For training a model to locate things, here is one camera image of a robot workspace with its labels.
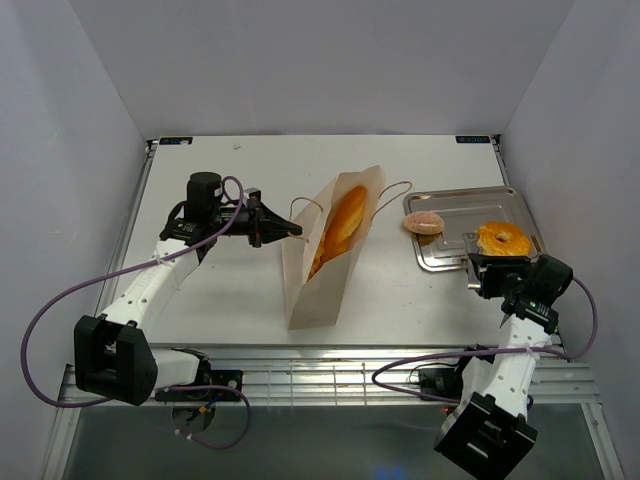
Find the metal bread tongs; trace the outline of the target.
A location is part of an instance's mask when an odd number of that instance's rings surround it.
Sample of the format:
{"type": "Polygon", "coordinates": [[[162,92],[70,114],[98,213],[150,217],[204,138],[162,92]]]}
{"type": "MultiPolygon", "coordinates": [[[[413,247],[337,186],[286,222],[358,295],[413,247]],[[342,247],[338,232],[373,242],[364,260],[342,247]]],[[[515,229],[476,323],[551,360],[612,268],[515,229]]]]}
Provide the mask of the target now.
{"type": "Polygon", "coordinates": [[[462,260],[462,264],[465,266],[467,272],[467,285],[469,289],[478,291],[481,288],[481,282],[478,278],[476,265],[472,259],[472,255],[479,253],[479,247],[477,244],[478,234],[464,233],[462,237],[466,248],[466,254],[462,260]]]}

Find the ring shaped fake bread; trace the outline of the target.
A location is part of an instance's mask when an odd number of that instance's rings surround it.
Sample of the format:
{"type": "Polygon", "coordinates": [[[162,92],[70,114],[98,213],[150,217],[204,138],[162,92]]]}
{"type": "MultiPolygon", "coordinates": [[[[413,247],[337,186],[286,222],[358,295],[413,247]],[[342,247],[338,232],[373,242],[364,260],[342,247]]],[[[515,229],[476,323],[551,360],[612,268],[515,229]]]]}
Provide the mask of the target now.
{"type": "Polygon", "coordinates": [[[480,252],[487,256],[528,256],[531,242],[523,231],[509,222],[487,222],[475,231],[480,252]]]}

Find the beige paper bag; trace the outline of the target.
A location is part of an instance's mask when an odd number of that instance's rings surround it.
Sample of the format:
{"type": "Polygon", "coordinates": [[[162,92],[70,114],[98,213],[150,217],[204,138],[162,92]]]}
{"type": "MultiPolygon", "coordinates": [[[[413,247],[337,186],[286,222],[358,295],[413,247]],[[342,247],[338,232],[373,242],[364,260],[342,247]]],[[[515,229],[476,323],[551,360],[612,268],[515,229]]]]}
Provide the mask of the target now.
{"type": "Polygon", "coordinates": [[[285,312],[290,330],[334,326],[368,237],[389,190],[380,166],[344,172],[304,200],[289,219],[302,227],[282,244],[285,312]]]}

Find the scored oval fake loaf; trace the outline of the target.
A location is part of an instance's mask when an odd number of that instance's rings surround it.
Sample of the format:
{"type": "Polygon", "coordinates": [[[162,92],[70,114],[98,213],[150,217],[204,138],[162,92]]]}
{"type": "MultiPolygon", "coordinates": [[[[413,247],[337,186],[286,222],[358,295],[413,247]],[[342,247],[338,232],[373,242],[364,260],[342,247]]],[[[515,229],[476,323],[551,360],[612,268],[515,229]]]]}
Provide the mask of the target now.
{"type": "Polygon", "coordinates": [[[316,253],[307,277],[308,280],[311,280],[313,276],[316,274],[316,272],[320,269],[322,264],[322,257],[324,255],[324,250],[325,250],[325,237],[322,237],[318,244],[318,247],[317,247],[317,250],[316,250],[316,253]]]}

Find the long baguette fake bread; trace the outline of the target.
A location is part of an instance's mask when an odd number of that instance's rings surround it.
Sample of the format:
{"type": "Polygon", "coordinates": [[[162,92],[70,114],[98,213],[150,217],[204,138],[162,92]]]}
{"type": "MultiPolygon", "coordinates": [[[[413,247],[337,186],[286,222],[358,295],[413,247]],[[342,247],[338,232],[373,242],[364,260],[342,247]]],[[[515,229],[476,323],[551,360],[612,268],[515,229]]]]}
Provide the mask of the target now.
{"type": "Polygon", "coordinates": [[[364,217],[364,206],[368,191],[364,186],[356,186],[342,198],[329,227],[325,232],[325,250],[322,264],[344,254],[351,237],[359,228],[364,217]]]}

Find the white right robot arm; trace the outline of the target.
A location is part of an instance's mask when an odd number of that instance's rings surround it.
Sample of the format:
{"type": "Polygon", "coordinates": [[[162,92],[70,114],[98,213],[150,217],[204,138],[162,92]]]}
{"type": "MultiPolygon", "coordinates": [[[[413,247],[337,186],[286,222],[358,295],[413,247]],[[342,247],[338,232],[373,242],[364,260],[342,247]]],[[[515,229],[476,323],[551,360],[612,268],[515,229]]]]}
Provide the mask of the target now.
{"type": "Polygon", "coordinates": [[[558,326],[552,305],[569,287],[573,271],[546,254],[531,260],[471,253],[466,269],[469,288],[502,301],[500,343],[494,353],[471,352],[452,371],[461,399],[435,449],[476,479],[504,479],[537,439],[527,422],[529,387],[537,351],[548,346],[558,326]]]}

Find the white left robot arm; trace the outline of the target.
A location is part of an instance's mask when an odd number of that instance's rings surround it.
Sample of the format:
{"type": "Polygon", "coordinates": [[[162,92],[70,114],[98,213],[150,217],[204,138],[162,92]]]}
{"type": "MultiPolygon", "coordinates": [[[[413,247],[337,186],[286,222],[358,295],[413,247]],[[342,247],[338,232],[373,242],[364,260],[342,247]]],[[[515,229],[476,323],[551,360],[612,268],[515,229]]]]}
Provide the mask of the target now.
{"type": "Polygon", "coordinates": [[[180,389],[194,400],[210,392],[211,367],[202,354],[154,349],[149,332],[219,236],[242,236],[259,248],[303,232],[267,208],[258,190],[237,200],[224,196],[219,174],[192,174],[186,198],[171,210],[148,265],[99,315],[76,323],[75,383],[80,390],[135,406],[160,390],[180,389]]]}

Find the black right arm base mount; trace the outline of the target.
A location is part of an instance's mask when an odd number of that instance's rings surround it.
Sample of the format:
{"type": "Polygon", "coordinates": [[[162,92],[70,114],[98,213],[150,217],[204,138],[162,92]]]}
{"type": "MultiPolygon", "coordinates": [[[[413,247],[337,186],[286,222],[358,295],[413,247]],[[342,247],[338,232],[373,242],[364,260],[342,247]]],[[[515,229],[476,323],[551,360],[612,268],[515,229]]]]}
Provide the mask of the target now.
{"type": "Polygon", "coordinates": [[[414,369],[409,383],[422,394],[459,401],[463,390],[462,370],[444,364],[414,369]]]}

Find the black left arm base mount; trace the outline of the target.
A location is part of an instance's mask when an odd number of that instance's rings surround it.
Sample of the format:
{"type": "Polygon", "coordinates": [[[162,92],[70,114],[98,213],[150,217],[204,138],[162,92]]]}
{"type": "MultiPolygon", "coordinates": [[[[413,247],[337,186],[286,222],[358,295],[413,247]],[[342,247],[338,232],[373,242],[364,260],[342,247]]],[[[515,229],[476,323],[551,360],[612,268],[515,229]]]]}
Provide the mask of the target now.
{"type": "Polygon", "coordinates": [[[199,386],[198,390],[178,390],[171,387],[158,390],[154,399],[158,402],[191,402],[206,404],[212,400],[218,402],[238,402],[240,396],[228,390],[220,390],[219,387],[232,388],[238,391],[243,387],[244,372],[242,370],[211,370],[197,379],[193,386],[199,386]]]}

